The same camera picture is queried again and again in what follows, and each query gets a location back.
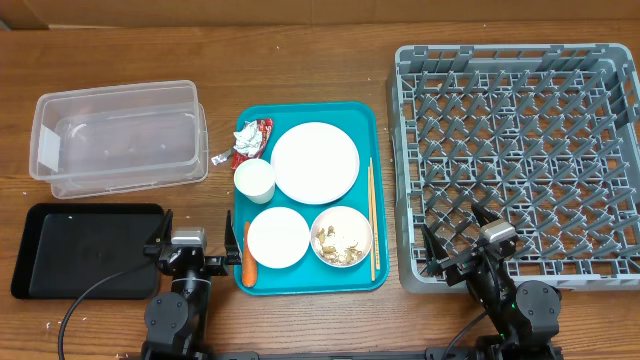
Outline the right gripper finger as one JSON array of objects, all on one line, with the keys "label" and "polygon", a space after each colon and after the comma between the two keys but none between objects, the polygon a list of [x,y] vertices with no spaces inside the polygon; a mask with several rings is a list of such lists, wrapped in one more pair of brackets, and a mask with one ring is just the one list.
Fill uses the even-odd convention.
[{"label": "right gripper finger", "polygon": [[478,222],[478,225],[480,226],[480,228],[483,225],[486,225],[492,221],[498,220],[498,219],[502,219],[501,217],[499,217],[498,215],[493,214],[491,211],[489,211],[488,209],[486,209],[484,206],[479,205],[478,203],[473,203],[471,205],[471,210]]},{"label": "right gripper finger", "polygon": [[442,275],[445,272],[442,262],[449,258],[448,253],[426,224],[422,225],[422,231],[426,250],[426,271],[431,276]]}]

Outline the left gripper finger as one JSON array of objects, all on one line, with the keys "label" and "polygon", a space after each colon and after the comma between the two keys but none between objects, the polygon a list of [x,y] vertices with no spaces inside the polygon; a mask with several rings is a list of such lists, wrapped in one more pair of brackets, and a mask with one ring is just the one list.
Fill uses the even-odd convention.
[{"label": "left gripper finger", "polygon": [[167,210],[158,227],[152,232],[143,246],[143,255],[158,258],[165,246],[171,244],[173,211]]},{"label": "left gripper finger", "polygon": [[226,264],[241,265],[243,255],[234,233],[232,216],[231,216],[230,210],[228,210],[226,214],[224,247],[225,247],[225,253],[226,253]]}]

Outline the small white bowl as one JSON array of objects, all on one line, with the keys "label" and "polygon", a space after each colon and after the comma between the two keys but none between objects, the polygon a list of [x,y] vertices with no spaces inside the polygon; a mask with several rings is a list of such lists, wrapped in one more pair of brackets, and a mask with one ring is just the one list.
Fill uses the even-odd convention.
[{"label": "small white bowl", "polygon": [[254,218],[247,240],[249,251],[258,264],[284,269],[304,257],[310,244],[310,229],[297,211],[273,207]]}]

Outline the white paper cup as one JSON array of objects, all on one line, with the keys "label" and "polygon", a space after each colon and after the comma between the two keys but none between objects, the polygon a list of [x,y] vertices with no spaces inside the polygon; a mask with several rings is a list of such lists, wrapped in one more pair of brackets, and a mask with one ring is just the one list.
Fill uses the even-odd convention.
[{"label": "white paper cup", "polygon": [[234,173],[235,188],[256,204],[269,202],[275,193],[275,172],[263,159],[249,159],[241,163]]}]

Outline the white bowl with food scraps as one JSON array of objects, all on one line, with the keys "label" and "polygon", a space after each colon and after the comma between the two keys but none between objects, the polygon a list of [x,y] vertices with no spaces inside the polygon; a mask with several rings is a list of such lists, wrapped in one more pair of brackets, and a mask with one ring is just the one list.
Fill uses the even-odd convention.
[{"label": "white bowl with food scraps", "polygon": [[368,257],[373,245],[369,220],[347,206],[334,206],[321,212],[310,234],[312,251],[323,263],[335,268],[358,265]]}]

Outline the large white plate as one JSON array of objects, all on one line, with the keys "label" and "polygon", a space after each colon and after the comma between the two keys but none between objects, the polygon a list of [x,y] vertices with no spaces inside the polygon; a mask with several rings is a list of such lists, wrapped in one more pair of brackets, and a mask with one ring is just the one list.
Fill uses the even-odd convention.
[{"label": "large white plate", "polygon": [[359,175],[354,141],[340,128],[322,122],[287,130],[274,145],[270,163],[276,185],[289,198],[322,205],[344,196]]}]

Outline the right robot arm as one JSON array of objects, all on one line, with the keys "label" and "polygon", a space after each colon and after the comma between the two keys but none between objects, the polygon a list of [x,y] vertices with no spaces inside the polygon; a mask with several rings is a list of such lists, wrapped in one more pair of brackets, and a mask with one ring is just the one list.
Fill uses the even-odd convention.
[{"label": "right robot arm", "polygon": [[538,280],[517,285],[505,259],[516,251],[514,225],[474,203],[479,238],[451,257],[426,225],[426,270],[442,275],[452,287],[464,282],[483,312],[465,326],[445,348],[428,348],[426,359],[561,359],[552,344],[559,333],[562,294]]}]

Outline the grey dishwasher rack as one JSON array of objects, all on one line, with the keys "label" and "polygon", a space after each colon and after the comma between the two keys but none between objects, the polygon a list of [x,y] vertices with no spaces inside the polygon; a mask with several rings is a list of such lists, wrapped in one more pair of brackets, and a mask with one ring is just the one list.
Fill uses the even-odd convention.
[{"label": "grey dishwasher rack", "polygon": [[399,279],[444,293],[424,231],[450,255],[479,204],[518,233],[518,281],[576,291],[639,286],[639,67],[617,43],[406,45],[389,126]]}]

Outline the orange carrot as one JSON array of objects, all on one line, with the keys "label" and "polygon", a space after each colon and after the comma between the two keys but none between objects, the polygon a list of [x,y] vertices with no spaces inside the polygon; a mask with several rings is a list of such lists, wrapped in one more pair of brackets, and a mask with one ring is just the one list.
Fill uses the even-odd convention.
[{"label": "orange carrot", "polygon": [[242,262],[242,284],[247,288],[252,288],[257,283],[257,262],[251,254],[248,242],[248,233],[250,229],[250,222],[246,221],[244,225],[244,250],[243,250],[243,262]]}]

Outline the black plastic tray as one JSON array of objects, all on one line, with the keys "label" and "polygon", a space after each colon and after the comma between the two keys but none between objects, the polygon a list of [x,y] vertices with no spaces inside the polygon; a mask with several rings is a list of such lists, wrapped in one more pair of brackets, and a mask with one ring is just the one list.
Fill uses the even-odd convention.
[{"label": "black plastic tray", "polygon": [[159,284],[143,246],[160,225],[157,204],[39,203],[26,215],[11,282],[17,299],[76,299],[98,281],[91,299],[137,300]]}]

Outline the wooden chopstick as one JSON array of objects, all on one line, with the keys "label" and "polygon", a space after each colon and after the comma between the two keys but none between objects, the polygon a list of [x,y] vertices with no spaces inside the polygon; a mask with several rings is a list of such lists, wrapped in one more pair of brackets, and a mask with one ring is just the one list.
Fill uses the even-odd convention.
[{"label": "wooden chopstick", "polygon": [[374,224],[373,224],[373,183],[372,183],[372,169],[371,165],[368,166],[367,170],[368,174],[368,220],[369,227],[371,232],[371,246],[369,251],[370,258],[370,271],[371,271],[371,281],[374,282],[376,279],[376,267],[375,267],[375,246],[374,246]]},{"label": "wooden chopstick", "polygon": [[375,186],[375,177],[374,177],[374,166],[373,159],[369,159],[369,165],[371,165],[372,169],[372,185],[373,185],[373,224],[374,224],[374,246],[375,246],[375,267],[376,267],[376,275],[377,271],[380,269],[380,250],[379,250],[379,232],[378,232],[378,218],[377,218],[377,201],[376,201],[376,186]]}]

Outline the right wooden chopstick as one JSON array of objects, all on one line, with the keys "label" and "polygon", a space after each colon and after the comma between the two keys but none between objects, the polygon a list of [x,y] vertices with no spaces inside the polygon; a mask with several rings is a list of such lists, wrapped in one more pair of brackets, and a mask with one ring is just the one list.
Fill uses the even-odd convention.
[{"label": "right wooden chopstick", "polygon": [[375,267],[376,267],[376,275],[377,271],[380,269],[380,250],[379,250],[379,232],[378,232],[378,218],[377,218],[377,201],[376,201],[376,186],[375,186],[375,177],[374,177],[374,166],[373,159],[369,159],[369,165],[371,165],[372,169],[372,185],[373,185],[373,224],[374,224],[374,246],[375,246]]}]

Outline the crumpled red foil wrapper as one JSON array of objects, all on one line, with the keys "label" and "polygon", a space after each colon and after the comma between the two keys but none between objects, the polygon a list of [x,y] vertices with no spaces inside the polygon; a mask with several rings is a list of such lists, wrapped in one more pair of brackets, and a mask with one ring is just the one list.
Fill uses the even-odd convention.
[{"label": "crumpled red foil wrapper", "polygon": [[250,159],[260,158],[266,148],[274,128],[274,121],[262,118],[244,123],[241,130],[233,133],[234,146],[211,158],[213,165],[220,165],[231,160],[231,168],[237,169],[242,163]]}]

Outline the clear plastic storage bin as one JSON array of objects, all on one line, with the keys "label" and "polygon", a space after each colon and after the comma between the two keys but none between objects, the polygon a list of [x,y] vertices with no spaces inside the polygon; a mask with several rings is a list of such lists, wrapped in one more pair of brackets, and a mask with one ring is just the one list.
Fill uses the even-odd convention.
[{"label": "clear plastic storage bin", "polygon": [[207,121],[189,80],[42,95],[29,173],[57,199],[200,182],[208,175]]}]

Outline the teal serving tray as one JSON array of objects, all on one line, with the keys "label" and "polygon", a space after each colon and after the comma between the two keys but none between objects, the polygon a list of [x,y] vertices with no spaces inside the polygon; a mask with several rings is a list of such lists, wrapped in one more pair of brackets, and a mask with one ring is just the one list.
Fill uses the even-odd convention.
[{"label": "teal serving tray", "polygon": [[373,111],[360,102],[320,102],[302,104],[256,105],[248,108],[239,116],[236,128],[240,130],[245,123],[256,119],[272,119],[274,128],[268,140],[263,158],[271,159],[273,148],[282,135],[291,128],[309,122],[331,124],[344,131],[354,142],[361,161],[360,171],[355,184],[340,199],[332,204],[307,205],[287,197],[276,190],[273,199],[267,204],[255,204],[240,191],[234,194],[234,230],[237,239],[244,240],[244,227],[262,211],[269,207],[287,207],[297,211],[309,224],[324,210],[335,206],[347,206],[368,214],[368,168],[374,171],[376,191],[376,215],[378,230],[380,268],[371,275],[371,260],[365,258],[361,264],[351,268],[338,269],[325,264],[312,250],[308,250],[300,261],[285,269],[269,269],[263,265],[257,267],[257,283],[248,288],[242,283],[242,270],[234,269],[238,286],[254,296],[274,296],[291,294],[336,293],[354,291],[372,291],[379,288],[389,275],[388,228],[384,206],[384,186],[380,168],[380,148],[376,117]]}]

